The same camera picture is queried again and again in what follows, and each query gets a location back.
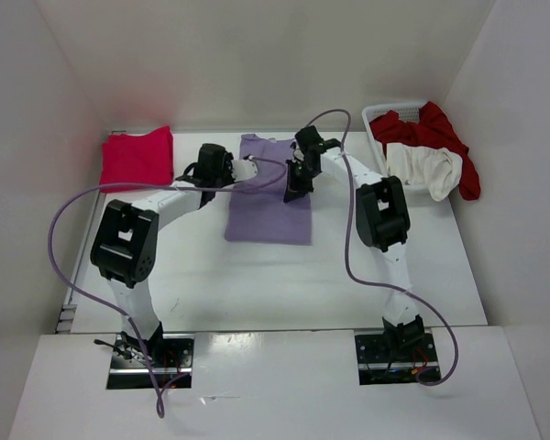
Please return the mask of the lavender t shirt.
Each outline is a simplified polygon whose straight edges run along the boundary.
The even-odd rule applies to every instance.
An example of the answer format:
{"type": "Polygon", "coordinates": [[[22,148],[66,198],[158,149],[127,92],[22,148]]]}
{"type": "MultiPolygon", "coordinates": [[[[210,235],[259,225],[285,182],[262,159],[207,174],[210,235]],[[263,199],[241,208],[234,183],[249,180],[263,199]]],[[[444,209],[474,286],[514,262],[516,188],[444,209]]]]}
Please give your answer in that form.
{"type": "Polygon", "coordinates": [[[278,177],[292,158],[292,141],[271,140],[245,134],[239,156],[263,158],[256,178],[239,185],[242,192],[230,197],[225,240],[260,244],[309,246],[312,244],[312,207],[308,196],[285,203],[286,180],[281,179],[258,192],[245,192],[250,186],[278,177]]]}

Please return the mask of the pink t shirt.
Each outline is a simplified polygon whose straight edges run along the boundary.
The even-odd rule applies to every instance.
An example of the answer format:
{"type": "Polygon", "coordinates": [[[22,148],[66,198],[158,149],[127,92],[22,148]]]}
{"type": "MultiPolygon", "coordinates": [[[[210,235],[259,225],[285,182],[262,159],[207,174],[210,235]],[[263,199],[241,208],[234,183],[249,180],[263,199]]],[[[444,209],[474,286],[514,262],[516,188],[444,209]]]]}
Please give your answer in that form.
{"type": "Polygon", "coordinates": [[[169,126],[146,135],[111,134],[102,144],[100,184],[173,182],[173,136],[169,126]]]}

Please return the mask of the cream white t shirt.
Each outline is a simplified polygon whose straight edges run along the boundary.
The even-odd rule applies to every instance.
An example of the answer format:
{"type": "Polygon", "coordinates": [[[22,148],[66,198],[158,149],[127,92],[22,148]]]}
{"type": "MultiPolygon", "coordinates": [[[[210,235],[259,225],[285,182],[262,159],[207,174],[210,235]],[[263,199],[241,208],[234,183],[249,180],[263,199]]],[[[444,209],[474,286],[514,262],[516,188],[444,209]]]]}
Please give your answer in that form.
{"type": "Polygon", "coordinates": [[[386,163],[389,175],[398,177],[403,184],[424,185],[437,202],[444,200],[462,177],[462,158],[447,148],[389,143],[386,163]]]}

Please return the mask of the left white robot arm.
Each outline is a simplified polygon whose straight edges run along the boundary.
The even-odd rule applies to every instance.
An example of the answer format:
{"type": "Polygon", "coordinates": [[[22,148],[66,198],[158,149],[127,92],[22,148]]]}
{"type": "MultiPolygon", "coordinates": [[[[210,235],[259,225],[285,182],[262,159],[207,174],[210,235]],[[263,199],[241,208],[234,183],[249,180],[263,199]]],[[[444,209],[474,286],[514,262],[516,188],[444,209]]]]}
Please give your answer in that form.
{"type": "Polygon", "coordinates": [[[216,190],[238,182],[243,176],[240,168],[224,147],[204,144],[197,161],[169,188],[133,203],[114,199],[104,209],[90,260],[123,311],[123,342],[132,347],[132,356],[143,366],[154,366],[169,356],[149,289],[159,232],[203,208],[214,199],[216,190]]]}

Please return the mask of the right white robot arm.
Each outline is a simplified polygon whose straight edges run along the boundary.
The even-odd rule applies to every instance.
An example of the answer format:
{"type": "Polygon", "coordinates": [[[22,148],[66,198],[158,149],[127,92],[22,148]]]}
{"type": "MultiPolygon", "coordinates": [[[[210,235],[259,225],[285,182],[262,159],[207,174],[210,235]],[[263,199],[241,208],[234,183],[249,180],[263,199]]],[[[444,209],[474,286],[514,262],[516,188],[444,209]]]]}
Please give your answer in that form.
{"type": "Polygon", "coordinates": [[[335,139],[323,139],[315,126],[294,135],[292,158],[286,161],[283,202],[290,203],[314,191],[314,179],[326,174],[349,188],[349,227],[357,230],[364,246],[385,260],[387,282],[375,285],[391,290],[382,315],[383,348],[388,363],[406,359],[422,342],[424,321],[413,298],[406,260],[411,220],[401,181],[383,177],[363,165],[335,139]]]}

